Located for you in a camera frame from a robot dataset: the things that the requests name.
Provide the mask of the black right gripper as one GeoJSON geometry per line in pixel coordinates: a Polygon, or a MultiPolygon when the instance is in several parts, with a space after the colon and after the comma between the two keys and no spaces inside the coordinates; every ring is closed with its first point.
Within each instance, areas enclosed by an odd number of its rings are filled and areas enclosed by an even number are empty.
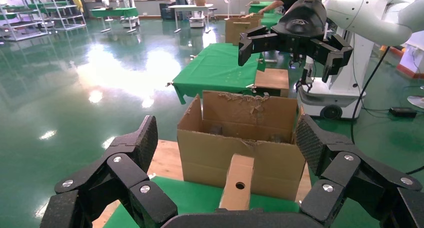
{"type": "Polygon", "coordinates": [[[324,39],[326,19],[321,2],[295,2],[271,31],[266,26],[258,26],[239,34],[238,65],[243,66],[252,54],[265,51],[308,54],[324,66],[321,79],[326,83],[348,64],[354,50],[338,34],[324,39]]]}

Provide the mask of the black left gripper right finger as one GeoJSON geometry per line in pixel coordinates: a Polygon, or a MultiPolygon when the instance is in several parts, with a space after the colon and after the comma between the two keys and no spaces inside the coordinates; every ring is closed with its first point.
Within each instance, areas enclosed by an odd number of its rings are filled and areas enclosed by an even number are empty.
{"type": "Polygon", "coordinates": [[[330,227],[352,199],[380,227],[423,227],[424,194],[418,180],[368,157],[346,136],[321,129],[309,115],[300,116],[295,137],[318,178],[301,203],[302,214],[330,227]]]}

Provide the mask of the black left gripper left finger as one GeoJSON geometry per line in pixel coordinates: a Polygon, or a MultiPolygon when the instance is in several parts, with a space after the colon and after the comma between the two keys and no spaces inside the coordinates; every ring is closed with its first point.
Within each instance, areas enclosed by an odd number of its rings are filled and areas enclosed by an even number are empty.
{"type": "Polygon", "coordinates": [[[92,227],[119,200],[139,227],[161,227],[177,216],[177,205],[148,176],[158,145],[156,118],[116,137],[93,163],[55,185],[41,227],[92,227]]]}

